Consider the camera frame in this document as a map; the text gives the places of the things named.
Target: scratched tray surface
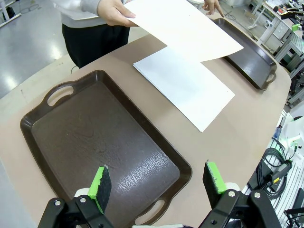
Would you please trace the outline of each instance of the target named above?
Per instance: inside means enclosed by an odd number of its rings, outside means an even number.
[[[72,86],[54,106],[47,100]],[[55,193],[65,200],[90,187],[108,165],[112,191],[106,216],[126,228],[155,202],[164,206],[191,178],[191,167],[104,71],[54,87],[20,123],[28,146]]]
[[[243,49],[224,57],[233,65],[255,88],[266,90],[276,79],[276,63],[254,41],[227,20],[214,20],[222,30],[236,40]]]

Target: table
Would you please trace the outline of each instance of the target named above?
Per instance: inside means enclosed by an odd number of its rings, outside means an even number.
[[[207,159],[216,162],[224,181],[244,187],[273,135],[291,80],[277,64],[277,79],[263,92],[256,90],[224,59],[204,62],[235,97],[201,133],[132,66],[164,47],[155,37],[145,36],[76,71],[65,81],[103,69],[122,88],[193,170],[190,182],[174,197],[156,225],[184,223],[198,227],[210,210],[202,182],[204,163]],[[1,160],[36,223],[55,194],[31,155],[19,123],[23,115],[41,102],[46,92],[13,115],[0,130]]]

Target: white paper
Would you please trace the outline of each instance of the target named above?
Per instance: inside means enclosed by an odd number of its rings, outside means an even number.
[[[129,19],[157,39],[195,61],[233,54],[243,47],[187,0],[133,0]]]
[[[135,68],[203,132],[234,93],[200,62],[166,47]]]

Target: gray floor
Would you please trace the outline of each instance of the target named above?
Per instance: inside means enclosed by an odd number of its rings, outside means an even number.
[[[0,28],[0,98],[67,54],[60,15],[51,1],[20,0],[12,7],[23,14]]]

